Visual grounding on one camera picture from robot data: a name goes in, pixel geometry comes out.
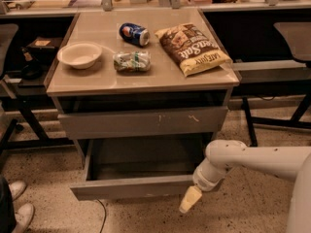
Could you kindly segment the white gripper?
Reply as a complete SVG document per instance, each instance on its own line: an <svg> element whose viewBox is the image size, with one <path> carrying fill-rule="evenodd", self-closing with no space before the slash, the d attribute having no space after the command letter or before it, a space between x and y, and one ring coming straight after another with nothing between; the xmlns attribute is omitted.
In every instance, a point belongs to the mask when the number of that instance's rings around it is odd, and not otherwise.
<svg viewBox="0 0 311 233"><path fill-rule="evenodd" d="M192 175L194 185L187 189L179 211L187 213L202 197L202 191L209 192L218 188L230 171L231 168L218 167L205 158L194 170Z"/></svg>

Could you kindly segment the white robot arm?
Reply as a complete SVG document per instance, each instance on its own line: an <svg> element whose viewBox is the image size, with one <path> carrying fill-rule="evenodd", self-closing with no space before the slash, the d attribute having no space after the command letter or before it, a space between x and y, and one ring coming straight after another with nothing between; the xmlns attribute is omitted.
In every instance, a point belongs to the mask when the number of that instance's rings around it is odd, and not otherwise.
<svg viewBox="0 0 311 233"><path fill-rule="evenodd" d="M180 212L187 213L203 192L213 190L238 166L293 181L286 233L311 233L311 147L247 147L240 141L215 140L193 172Z"/></svg>

